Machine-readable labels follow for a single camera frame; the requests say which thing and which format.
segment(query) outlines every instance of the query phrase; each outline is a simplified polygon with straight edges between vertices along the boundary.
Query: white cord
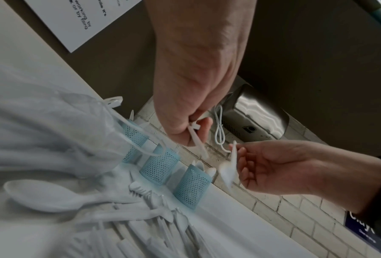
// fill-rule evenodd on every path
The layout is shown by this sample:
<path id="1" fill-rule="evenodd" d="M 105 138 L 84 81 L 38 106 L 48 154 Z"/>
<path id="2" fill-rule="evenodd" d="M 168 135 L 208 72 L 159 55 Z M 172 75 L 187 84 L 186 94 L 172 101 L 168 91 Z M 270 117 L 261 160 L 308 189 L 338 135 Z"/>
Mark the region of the white cord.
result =
<path id="1" fill-rule="evenodd" d="M 214 116 L 216 118 L 216 124 L 217 124 L 216 133 L 214 134 L 214 141 L 216 142 L 216 144 L 220 145 L 223 151 L 227 153 L 231 153 L 231 151 L 226 150 L 223 147 L 223 144 L 226 141 L 226 136 L 224 135 L 223 124 L 221 122 L 221 117 L 223 116 L 223 107 L 221 105 L 216 105 L 214 107 Z"/>

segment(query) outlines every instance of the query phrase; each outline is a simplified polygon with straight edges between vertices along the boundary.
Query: paper sign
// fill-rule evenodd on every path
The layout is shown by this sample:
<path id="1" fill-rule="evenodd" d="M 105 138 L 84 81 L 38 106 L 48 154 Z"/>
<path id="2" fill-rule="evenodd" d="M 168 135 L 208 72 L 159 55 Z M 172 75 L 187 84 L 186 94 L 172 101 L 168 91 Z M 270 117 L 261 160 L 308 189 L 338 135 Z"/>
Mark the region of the paper sign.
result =
<path id="1" fill-rule="evenodd" d="M 25 0 L 73 52 L 141 0 Z"/>
<path id="2" fill-rule="evenodd" d="M 356 219 L 351 212 L 346 212 L 344 226 L 381 253 L 381 238 L 371 227 Z"/>

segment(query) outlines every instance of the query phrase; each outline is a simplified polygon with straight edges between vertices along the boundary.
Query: blue mesh cup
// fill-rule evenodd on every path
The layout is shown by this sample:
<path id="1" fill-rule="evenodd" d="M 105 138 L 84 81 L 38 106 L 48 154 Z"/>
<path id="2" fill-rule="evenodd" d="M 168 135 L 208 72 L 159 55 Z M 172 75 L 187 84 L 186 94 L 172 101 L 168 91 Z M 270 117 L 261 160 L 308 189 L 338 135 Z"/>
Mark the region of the blue mesh cup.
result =
<path id="1" fill-rule="evenodd" d="M 136 143 L 139 147 L 142 147 L 144 143 L 148 140 L 148 136 L 140 133 L 136 129 L 128 126 L 127 124 L 122 124 L 122 129 L 124 130 L 125 135 L 134 143 Z M 129 163 L 132 158 L 135 156 L 136 152 L 138 150 L 134 147 L 131 146 L 130 150 L 128 153 L 125 155 L 125 157 L 122 159 L 123 163 Z"/>
<path id="2" fill-rule="evenodd" d="M 153 153 L 162 154 L 162 145 L 158 144 Z M 139 172 L 152 183 L 163 185 L 180 159 L 176 152 L 166 148 L 164 155 L 151 156 Z"/>
<path id="3" fill-rule="evenodd" d="M 187 207 L 195 209 L 211 183 L 211 176 L 189 165 L 173 195 Z"/>

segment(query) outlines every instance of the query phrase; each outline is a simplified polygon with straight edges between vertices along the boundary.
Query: hand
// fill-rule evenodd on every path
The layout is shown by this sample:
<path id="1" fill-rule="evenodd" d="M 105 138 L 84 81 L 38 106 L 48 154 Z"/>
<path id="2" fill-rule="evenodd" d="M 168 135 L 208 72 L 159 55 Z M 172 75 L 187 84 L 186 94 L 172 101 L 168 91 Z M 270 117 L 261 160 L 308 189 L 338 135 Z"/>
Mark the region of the hand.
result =
<path id="1" fill-rule="evenodd" d="M 187 126 L 228 92 L 247 44 L 255 0 L 146 0 L 156 32 L 154 102 L 167 135 L 194 145 Z M 211 118 L 198 122 L 207 141 Z"/>
<path id="2" fill-rule="evenodd" d="M 306 141 L 237 145 L 237 171 L 251 191 L 313 194 L 361 212 L 381 187 L 381 160 Z"/>

